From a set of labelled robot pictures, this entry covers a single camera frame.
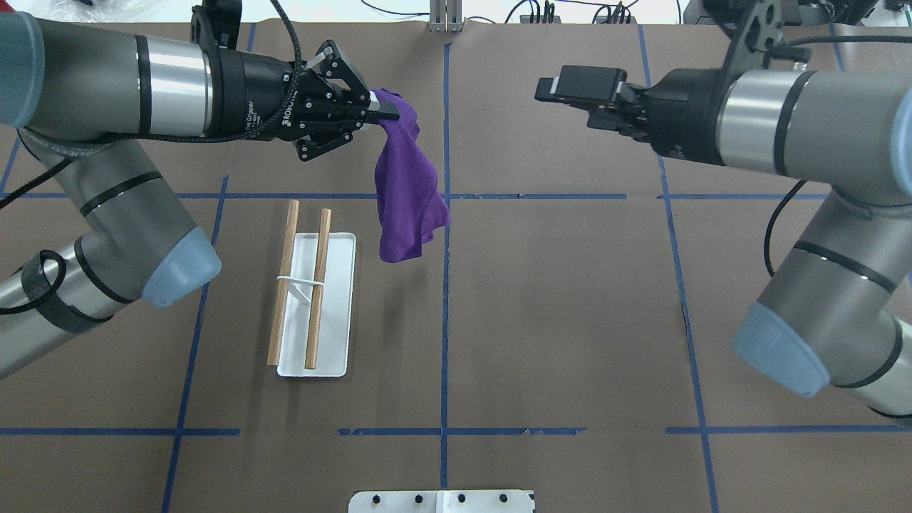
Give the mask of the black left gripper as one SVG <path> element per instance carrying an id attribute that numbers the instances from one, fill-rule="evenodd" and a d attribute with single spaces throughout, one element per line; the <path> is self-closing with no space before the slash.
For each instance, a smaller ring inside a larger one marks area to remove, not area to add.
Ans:
<path id="1" fill-rule="evenodd" d="M 350 143 L 374 120 L 399 120 L 395 102 L 374 101 L 367 82 L 342 48 L 329 39 L 303 62 L 219 48 L 212 66 L 214 113 L 209 136 L 283 140 L 309 162 Z"/>

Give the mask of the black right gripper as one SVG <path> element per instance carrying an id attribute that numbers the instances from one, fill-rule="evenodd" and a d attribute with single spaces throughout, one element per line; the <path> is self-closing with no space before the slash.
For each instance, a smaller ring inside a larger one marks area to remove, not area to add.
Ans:
<path id="1" fill-rule="evenodd" d="M 673 69 L 646 87 L 628 83 L 621 68 L 564 65 L 539 78 L 534 99 L 593 107 L 587 127 L 648 143 L 659 156 L 721 163 L 717 124 L 728 85 L 722 68 Z"/>

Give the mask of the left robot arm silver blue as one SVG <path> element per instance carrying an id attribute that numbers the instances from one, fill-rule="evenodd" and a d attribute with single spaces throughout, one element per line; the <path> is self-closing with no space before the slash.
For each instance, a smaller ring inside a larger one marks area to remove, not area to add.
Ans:
<path id="1" fill-rule="evenodd" d="M 2 124 L 89 226 L 2 282 L 2 376 L 144 300 L 166 308 L 221 271 L 214 245 L 141 140 L 219 144 L 280 139 L 304 162 L 400 111 L 369 91 L 332 40 L 292 61 L 237 49 L 242 3 L 193 7 L 191 40 L 2 14 Z"/>

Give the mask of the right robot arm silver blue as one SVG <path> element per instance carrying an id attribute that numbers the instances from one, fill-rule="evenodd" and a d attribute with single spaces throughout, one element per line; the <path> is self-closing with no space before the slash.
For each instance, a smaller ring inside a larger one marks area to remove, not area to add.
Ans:
<path id="1" fill-rule="evenodd" d="M 886 311 L 910 273 L 908 76 L 674 69 L 645 87 L 565 65 L 534 97 L 667 158 L 830 185 L 733 353 L 798 396 L 833 386 L 909 428 L 910 324 Z"/>

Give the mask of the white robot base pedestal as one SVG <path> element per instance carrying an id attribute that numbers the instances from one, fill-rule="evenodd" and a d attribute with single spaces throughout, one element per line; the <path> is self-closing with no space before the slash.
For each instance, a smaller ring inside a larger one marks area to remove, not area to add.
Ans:
<path id="1" fill-rule="evenodd" d="M 348 512 L 535 512 L 534 491 L 515 488 L 362 491 Z"/>

